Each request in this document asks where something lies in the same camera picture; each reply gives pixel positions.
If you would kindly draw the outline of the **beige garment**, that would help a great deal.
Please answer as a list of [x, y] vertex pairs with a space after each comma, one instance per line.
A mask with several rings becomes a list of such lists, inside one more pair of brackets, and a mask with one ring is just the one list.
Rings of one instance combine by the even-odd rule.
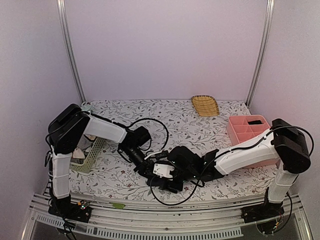
[[89, 135], [89, 134], [85, 134], [84, 137], [91, 142], [95, 141], [95, 139], [97, 138], [96, 136]]

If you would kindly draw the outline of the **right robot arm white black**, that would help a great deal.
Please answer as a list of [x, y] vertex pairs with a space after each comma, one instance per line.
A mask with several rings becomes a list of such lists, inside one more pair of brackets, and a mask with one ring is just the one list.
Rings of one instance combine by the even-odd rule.
[[223, 178], [238, 169], [276, 159], [280, 161], [279, 169], [266, 189], [266, 201], [258, 208], [262, 218], [269, 218], [278, 210], [298, 175], [311, 166], [315, 142], [312, 139], [308, 146], [307, 137], [311, 134], [304, 128], [277, 118], [258, 136], [203, 156], [185, 146], [177, 146], [169, 153], [157, 153], [153, 176], [147, 184], [150, 188], [179, 192], [185, 181], [195, 180], [195, 188], [200, 188], [205, 182]]

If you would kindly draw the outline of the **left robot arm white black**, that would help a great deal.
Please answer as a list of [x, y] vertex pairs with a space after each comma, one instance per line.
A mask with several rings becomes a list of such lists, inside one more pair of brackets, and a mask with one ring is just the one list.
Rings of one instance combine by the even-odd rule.
[[117, 143], [139, 175], [146, 178], [153, 172], [153, 167], [148, 165], [139, 148], [151, 138], [146, 128], [131, 130], [121, 123], [82, 111], [77, 104], [70, 104], [48, 126], [48, 142], [52, 150], [52, 191], [58, 199], [54, 207], [63, 217], [70, 217], [75, 211], [74, 205], [65, 198], [70, 195], [70, 161], [83, 135]]

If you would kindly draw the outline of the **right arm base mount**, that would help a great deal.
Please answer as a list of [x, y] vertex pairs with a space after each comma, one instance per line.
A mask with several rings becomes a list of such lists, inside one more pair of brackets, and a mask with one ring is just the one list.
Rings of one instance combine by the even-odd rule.
[[283, 203], [270, 203], [267, 201], [241, 208], [241, 218], [245, 223], [280, 217], [284, 213]]

